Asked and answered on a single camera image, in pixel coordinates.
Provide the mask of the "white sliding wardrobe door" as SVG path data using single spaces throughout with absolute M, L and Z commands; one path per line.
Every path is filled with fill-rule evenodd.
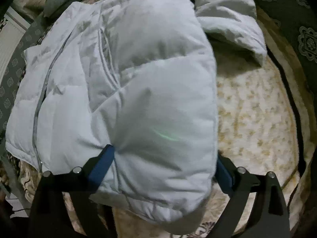
M 9 7 L 1 20 L 0 32 L 0 71 L 1 80 L 8 67 L 9 61 L 30 23 L 16 10 Z

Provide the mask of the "dark grey patterned blanket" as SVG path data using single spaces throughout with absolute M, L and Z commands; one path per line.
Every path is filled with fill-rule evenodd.
M 294 48 L 308 87 L 316 95 L 316 0 L 255 0 Z

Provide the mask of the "light grey puffer jacket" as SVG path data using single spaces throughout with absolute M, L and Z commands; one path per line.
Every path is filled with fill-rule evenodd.
M 178 232 L 199 224 L 218 140 L 214 36 L 262 63 L 254 0 L 72 3 L 25 50 L 6 148 L 63 174 L 107 145 L 114 161 L 92 196 Z

